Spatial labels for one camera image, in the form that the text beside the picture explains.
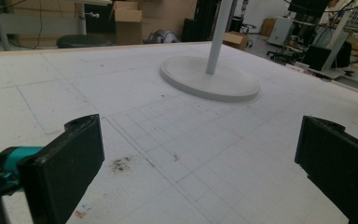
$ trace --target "metal rod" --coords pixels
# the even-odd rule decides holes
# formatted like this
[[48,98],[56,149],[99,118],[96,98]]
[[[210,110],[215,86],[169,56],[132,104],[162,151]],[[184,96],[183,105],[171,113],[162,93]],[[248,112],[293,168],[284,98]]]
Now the metal rod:
[[84,4],[83,3],[79,3],[79,33],[81,35],[85,35],[87,33],[86,30],[86,13],[84,10]]
[[234,13],[235,13],[235,8],[237,7],[237,3],[238,3],[238,0],[232,1],[231,10],[229,12],[229,17],[228,17],[228,22],[227,22],[227,27],[226,27],[226,32],[230,31],[229,29],[231,28],[231,23],[232,23],[232,19],[234,18]]
[[339,35],[341,34],[342,30],[344,29],[344,26],[347,23],[350,15],[351,15],[351,11],[345,11],[344,16],[339,21],[338,26],[337,26],[336,30],[334,31],[333,35],[331,36],[331,40],[328,45],[328,47],[330,49],[332,49],[334,47],[334,45],[336,44],[337,39],[338,39]]
[[219,59],[220,49],[222,47],[223,38],[227,26],[229,12],[231,10],[233,0],[223,0],[217,17],[216,28],[214,30],[211,52],[209,53],[208,65],[206,73],[213,75],[216,70],[217,60]]
[[7,39],[7,33],[5,31],[5,26],[1,20],[1,15],[2,15],[2,11],[0,10],[0,37],[1,37],[1,41],[2,44],[4,46],[4,50],[10,50],[10,45],[8,44],[8,39]]

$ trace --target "cable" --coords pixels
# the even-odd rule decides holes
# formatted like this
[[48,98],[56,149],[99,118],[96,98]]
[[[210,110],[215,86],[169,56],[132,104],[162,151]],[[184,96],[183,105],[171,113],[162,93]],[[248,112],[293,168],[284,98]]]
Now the cable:
[[14,7],[14,6],[16,6],[16,5],[20,4],[20,3],[25,2],[25,1],[27,1],[27,0],[22,0],[22,1],[18,2],[18,3],[16,3],[16,4],[13,4],[13,5],[10,5],[10,6],[2,6],[2,8]]
[[18,45],[18,44],[14,43],[13,41],[10,41],[10,40],[8,40],[8,42],[9,42],[11,45],[13,45],[13,46],[15,46],[15,47],[17,47],[17,48],[22,48],[22,49],[34,49],[34,48],[31,48],[31,47],[24,47],[24,46]]
[[336,62],[336,72],[337,72],[337,70],[338,70],[337,56],[336,56],[336,58],[335,58],[335,60],[334,60],[334,61]]
[[289,2],[288,0],[283,0],[283,2],[286,2],[286,3],[290,4],[290,5],[293,5],[293,6],[295,6],[295,7],[299,7],[299,8],[301,8],[301,9],[304,9],[304,10],[307,10],[307,11],[317,11],[317,12],[351,11],[351,10],[354,10],[354,9],[358,8],[358,7],[351,7],[351,8],[341,9],[341,10],[333,10],[333,11],[330,11],[330,10],[325,11],[325,10],[324,10],[324,11],[321,11],[321,10],[315,10],[315,9],[311,9],[311,8],[301,7],[301,6],[299,6],[299,5],[296,5],[296,4],[293,4],[293,3]]
[[62,13],[62,8],[61,8],[61,3],[57,2],[58,4],[58,8],[60,9],[60,13],[61,13],[61,18],[63,18],[63,13]]
[[36,49],[40,43],[40,35],[42,34],[43,30],[43,21],[42,21],[42,0],[39,0],[39,20],[40,20],[40,30],[39,35],[37,36],[37,43],[32,49]]

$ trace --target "black equipment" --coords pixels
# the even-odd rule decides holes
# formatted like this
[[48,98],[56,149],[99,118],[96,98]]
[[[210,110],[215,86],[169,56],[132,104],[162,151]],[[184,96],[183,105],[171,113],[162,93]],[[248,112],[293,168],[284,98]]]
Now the black equipment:
[[229,31],[235,31],[240,33],[243,23],[243,17],[236,17],[234,16],[231,20],[231,25],[229,27]]
[[350,223],[358,224],[358,139],[339,124],[304,117],[295,162]]
[[107,7],[107,6],[96,6],[96,5],[89,5],[89,4],[84,5],[84,10],[86,12],[94,12],[98,14],[98,17],[96,18],[91,16],[87,17],[86,19],[87,33],[112,34],[116,31],[115,21],[109,20],[110,13],[112,11],[112,6]]
[[292,0],[288,11],[320,18],[330,0]]
[[331,67],[348,67],[351,63],[351,43],[345,41]]
[[198,0],[194,20],[185,19],[181,42],[197,42],[211,39],[213,20],[218,0]]
[[311,69],[322,71],[330,52],[331,49],[311,45],[305,53],[302,63],[308,64]]

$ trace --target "white stand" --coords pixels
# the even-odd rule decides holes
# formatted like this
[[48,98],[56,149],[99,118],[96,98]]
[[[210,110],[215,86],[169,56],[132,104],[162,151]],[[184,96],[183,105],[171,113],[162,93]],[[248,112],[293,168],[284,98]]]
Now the white stand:
[[209,60],[173,57],[165,60],[161,76],[175,88],[201,98],[242,102],[255,98],[260,84],[251,75],[230,65],[217,63],[233,0],[223,0],[213,36]]

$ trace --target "white cabinet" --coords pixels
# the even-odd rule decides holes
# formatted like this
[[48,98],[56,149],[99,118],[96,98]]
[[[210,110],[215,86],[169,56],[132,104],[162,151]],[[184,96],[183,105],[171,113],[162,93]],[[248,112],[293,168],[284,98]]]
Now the white cabinet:
[[282,46],[286,37],[289,35],[292,26],[293,22],[290,18],[278,17],[268,42],[270,44]]

